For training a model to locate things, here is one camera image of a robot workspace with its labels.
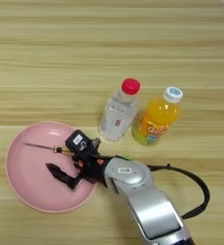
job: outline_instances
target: black cable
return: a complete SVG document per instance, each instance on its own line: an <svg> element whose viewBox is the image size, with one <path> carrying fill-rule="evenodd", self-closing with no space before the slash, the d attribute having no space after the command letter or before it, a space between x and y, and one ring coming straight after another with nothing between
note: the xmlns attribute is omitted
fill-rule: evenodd
<svg viewBox="0 0 224 245"><path fill-rule="evenodd" d="M170 164L167 164L166 166L150 166L150 165L147 165L147 166L149 167L150 171L166 169L166 170L173 170L173 171L181 172L187 175L188 177L190 177L202 189L203 194L204 194L203 203L199 205L198 207L196 207L195 209L182 215L183 219L193 218L199 215L201 212L203 212L208 207L208 204L210 201L210 191L206 183L199 176L197 176L196 174L192 172L186 171L184 169L181 169L178 167L172 167Z"/></svg>

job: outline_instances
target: plastic bottle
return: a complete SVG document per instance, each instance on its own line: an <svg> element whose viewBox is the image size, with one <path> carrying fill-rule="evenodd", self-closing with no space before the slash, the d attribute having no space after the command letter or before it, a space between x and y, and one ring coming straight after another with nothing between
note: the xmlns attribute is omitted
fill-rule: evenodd
<svg viewBox="0 0 224 245"><path fill-rule="evenodd" d="M169 127L180 118L179 102L183 92L176 87L168 87L161 98L150 100L145 113L132 128L136 141L142 145L155 145Z"/></svg>
<svg viewBox="0 0 224 245"><path fill-rule="evenodd" d="M137 94L140 86L138 80L127 78L122 88L109 98L99 125L105 140L118 141L132 124L138 111Z"/></svg>

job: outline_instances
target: orange juice bottle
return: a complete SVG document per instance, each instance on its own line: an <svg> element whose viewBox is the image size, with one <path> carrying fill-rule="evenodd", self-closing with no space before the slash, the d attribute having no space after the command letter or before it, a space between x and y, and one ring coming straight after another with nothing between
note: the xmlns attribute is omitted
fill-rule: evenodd
<svg viewBox="0 0 224 245"><path fill-rule="evenodd" d="M169 127L180 118L179 102L183 92L168 87L161 98L150 100L143 116L132 127L132 134L142 145L155 145Z"/></svg>

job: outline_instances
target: screwdriver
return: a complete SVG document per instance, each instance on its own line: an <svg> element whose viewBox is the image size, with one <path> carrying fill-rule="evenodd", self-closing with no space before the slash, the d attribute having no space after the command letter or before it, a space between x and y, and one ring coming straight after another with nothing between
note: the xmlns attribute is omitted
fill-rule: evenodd
<svg viewBox="0 0 224 245"><path fill-rule="evenodd" d="M49 150L52 150L54 153L61 153L63 155L67 155L67 156L74 156L73 152L66 150L66 149L63 149L60 146L46 146L46 145L38 145L38 144L33 144L33 143L24 143L24 145L42 148L42 149L49 149Z"/></svg>

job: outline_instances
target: pink plate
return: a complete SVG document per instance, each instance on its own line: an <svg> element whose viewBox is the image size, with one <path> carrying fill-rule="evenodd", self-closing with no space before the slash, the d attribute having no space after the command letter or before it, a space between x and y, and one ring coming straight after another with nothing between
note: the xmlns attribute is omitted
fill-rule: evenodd
<svg viewBox="0 0 224 245"><path fill-rule="evenodd" d="M71 176L78 170L71 157L52 150L23 145L33 143L64 146L74 129L59 122L41 122L23 130L11 143L6 160L6 172L16 195L27 205L42 212L67 212L79 207L91 195L96 185L83 181L76 191L56 180L46 163L54 163Z"/></svg>

